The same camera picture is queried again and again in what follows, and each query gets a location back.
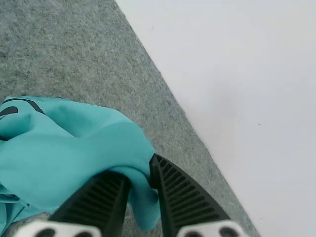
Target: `ribbed black plastic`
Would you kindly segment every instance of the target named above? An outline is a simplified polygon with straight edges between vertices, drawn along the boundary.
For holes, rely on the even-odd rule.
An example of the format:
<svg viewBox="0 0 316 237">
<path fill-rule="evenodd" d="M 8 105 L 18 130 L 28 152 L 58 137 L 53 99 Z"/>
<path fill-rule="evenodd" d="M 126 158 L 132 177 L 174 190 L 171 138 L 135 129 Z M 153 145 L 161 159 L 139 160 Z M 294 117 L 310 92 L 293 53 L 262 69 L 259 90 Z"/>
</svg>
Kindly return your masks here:
<svg viewBox="0 0 316 237">
<path fill-rule="evenodd" d="M 151 186 L 158 190 L 164 237 L 176 237 L 183 226 L 229 219 L 219 204 L 172 162 L 155 154 L 150 169 Z"/>
<path fill-rule="evenodd" d="M 86 182 L 49 219 L 96 226 L 103 237 L 119 237 L 130 187 L 124 175 L 104 171 Z"/>
</svg>

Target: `floor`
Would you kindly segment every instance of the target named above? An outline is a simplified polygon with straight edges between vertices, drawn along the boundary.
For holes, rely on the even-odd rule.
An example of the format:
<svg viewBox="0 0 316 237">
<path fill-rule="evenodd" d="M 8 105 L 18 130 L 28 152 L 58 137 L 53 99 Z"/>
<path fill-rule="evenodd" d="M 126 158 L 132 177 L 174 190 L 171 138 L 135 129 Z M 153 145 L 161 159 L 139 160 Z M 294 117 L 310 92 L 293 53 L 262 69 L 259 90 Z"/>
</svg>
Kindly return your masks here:
<svg viewBox="0 0 316 237">
<path fill-rule="evenodd" d="M 117 0 L 265 237 L 316 212 L 316 3 Z"/>
<path fill-rule="evenodd" d="M 1 1 L 0 9 L 1 100 L 63 97 L 123 112 L 157 153 L 196 179 L 250 236 L 259 236 L 113 0 L 13 0 Z M 140 231 L 128 209 L 122 236 L 162 236 L 161 226 Z"/>
</svg>

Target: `turquoise cloth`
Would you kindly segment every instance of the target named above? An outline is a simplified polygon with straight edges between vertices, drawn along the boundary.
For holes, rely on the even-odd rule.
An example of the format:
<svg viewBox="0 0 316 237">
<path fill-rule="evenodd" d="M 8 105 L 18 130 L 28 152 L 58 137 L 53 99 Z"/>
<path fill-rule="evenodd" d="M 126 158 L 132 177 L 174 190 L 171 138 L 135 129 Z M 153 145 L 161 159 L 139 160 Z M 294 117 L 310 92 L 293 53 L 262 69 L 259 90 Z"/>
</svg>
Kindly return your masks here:
<svg viewBox="0 0 316 237">
<path fill-rule="evenodd" d="M 0 233 L 54 212 L 91 176 L 112 170 L 132 183 L 129 203 L 143 230 L 160 216 L 148 184 L 154 148 L 120 112 L 58 98 L 7 97 L 0 106 Z"/>
</svg>

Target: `carpet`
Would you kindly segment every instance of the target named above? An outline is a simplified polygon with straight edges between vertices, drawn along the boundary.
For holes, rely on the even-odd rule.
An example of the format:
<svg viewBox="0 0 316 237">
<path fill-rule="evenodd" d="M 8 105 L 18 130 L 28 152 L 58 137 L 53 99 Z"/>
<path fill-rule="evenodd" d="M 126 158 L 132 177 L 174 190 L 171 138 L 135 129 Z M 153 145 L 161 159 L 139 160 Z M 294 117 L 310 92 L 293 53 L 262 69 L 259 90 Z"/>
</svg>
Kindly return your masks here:
<svg viewBox="0 0 316 237">
<path fill-rule="evenodd" d="M 124 113 L 158 154 L 197 180 L 250 236 L 259 236 L 114 0 L 0 1 L 0 100 L 23 94 Z M 122 236 L 162 236 L 161 225 L 142 232 L 128 208 Z"/>
</svg>

